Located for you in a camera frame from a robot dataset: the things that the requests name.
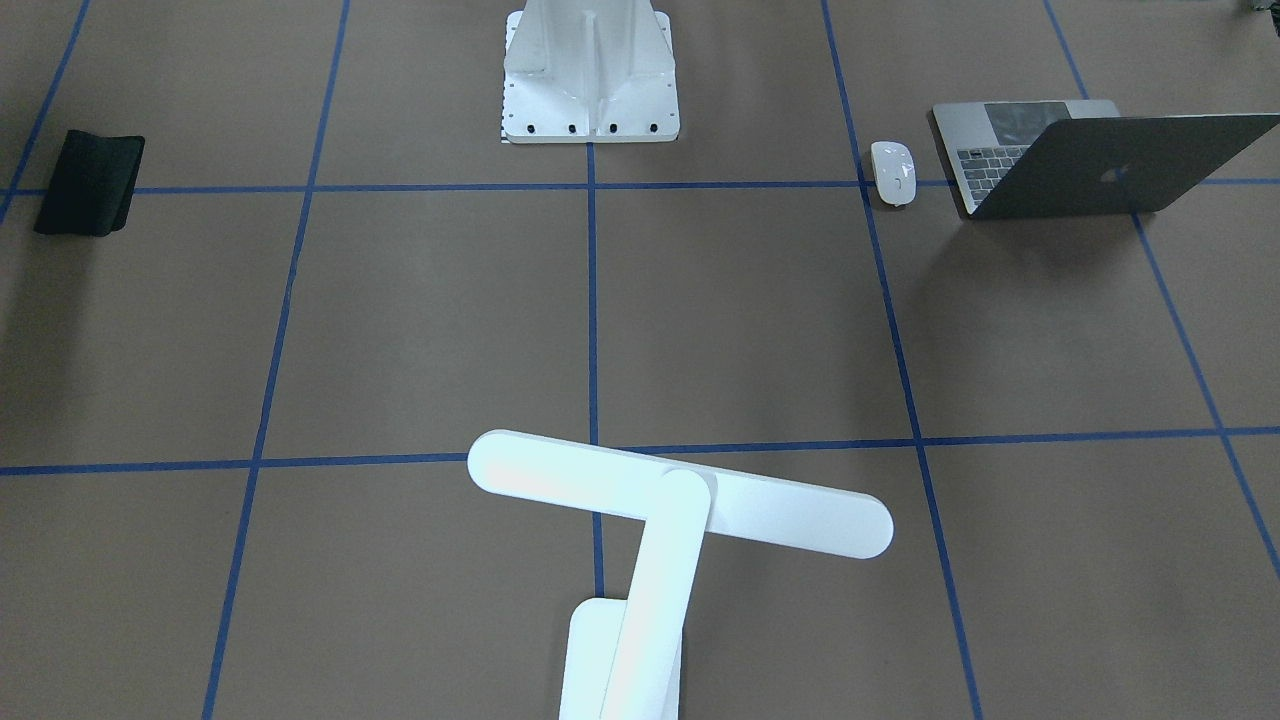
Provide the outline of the white desk lamp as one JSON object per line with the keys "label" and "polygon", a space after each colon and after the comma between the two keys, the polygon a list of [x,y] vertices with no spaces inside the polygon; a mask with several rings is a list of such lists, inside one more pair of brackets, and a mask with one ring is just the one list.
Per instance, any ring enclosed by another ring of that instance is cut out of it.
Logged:
{"label": "white desk lamp", "polygon": [[888,509],[849,489],[489,430],[467,455],[493,495],[637,520],[643,537],[622,600],[572,612],[562,719],[676,719],[684,624],[707,534],[873,559],[895,533]]}

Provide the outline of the white computer mouse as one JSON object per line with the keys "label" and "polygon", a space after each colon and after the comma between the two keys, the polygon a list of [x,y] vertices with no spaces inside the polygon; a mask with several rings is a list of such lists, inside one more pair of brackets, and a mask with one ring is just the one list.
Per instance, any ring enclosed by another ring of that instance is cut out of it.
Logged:
{"label": "white computer mouse", "polygon": [[870,161],[876,192],[882,202],[902,208],[915,200],[915,163],[906,145],[896,141],[876,141],[870,145]]}

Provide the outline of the black mouse pad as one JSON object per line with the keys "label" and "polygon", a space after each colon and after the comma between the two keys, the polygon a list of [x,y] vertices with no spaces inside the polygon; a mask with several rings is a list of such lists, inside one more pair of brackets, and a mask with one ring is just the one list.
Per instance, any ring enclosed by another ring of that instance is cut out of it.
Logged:
{"label": "black mouse pad", "polygon": [[105,237],[125,227],[145,137],[69,129],[41,202],[35,233]]}

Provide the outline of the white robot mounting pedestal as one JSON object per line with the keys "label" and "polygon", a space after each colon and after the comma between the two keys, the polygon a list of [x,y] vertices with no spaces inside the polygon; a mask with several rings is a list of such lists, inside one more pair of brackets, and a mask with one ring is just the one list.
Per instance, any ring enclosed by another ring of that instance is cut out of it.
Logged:
{"label": "white robot mounting pedestal", "polygon": [[672,24],[652,3],[527,1],[504,32],[502,141],[678,138]]}

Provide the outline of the grey laptop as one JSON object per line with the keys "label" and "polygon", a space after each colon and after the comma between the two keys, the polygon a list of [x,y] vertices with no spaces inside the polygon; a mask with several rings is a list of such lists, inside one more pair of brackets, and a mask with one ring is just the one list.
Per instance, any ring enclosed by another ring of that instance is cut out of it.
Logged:
{"label": "grey laptop", "polygon": [[1277,114],[1124,117],[1108,100],[932,108],[975,222],[1156,213],[1277,127]]}

